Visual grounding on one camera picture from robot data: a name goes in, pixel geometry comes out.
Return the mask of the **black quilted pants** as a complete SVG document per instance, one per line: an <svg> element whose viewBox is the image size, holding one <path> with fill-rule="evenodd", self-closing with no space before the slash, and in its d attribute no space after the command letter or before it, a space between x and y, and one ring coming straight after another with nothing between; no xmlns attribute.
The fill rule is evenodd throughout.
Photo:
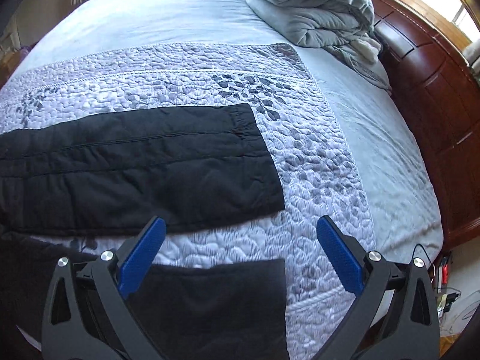
<svg viewBox="0 0 480 360"><path fill-rule="evenodd" d="M1 136L1 311L41 341L58 260L94 261L155 216L166 237L285 207L249 105L92 115ZM281 258L156 265L126 303L162 359L287 359Z"/></svg>

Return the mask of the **grey quilted mattress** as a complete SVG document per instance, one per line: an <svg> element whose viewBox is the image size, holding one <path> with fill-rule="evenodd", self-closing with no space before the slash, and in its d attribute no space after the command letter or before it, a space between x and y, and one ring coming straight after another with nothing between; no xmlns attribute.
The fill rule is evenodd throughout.
<svg viewBox="0 0 480 360"><path fill-rule="evenodd" d="M390 96L329 55L302 55L278 38L243 0L94 0L75 10L31 52L1 89L1 137L88 116L161 107L246 103L276 167L282 211L262 219L178 234L154 264L208 269L220 264L285 263L286 359L318 359L355 300L317 238L329 216L366 251L377 246L366 178L352 138L322 93L330 73L348 105L375 124L360 139L367 158L394 175L379 180L390 197L404 187L416 209L396 205L396 219L439 221L439 207L412 134ZM385 125L385 131L377 126ZM1 310L2 356L40 353L41 341Z"/></svg>

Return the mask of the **dark red wooden headboard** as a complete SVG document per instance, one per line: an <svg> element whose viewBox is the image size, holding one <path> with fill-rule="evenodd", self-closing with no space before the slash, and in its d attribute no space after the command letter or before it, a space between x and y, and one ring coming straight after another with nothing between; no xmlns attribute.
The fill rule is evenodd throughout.
<svg viewBox="0 0 480 360"><path fill-rule="evenodd" d="M479 236L479 85L463 55L398 0L373 0L392 98L421 149L445 250Z"/></svg>

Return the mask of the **folded grey duvet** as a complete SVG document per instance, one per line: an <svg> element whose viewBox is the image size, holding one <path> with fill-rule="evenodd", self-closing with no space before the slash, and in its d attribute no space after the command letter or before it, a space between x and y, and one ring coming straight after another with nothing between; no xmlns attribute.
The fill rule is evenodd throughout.
<svg viewBox="0 0 480 360"><path fill-rule="evenodd" d="M372 0L245 0L297 47L324 49L377 88L391 92L374 35Z"/></svg>

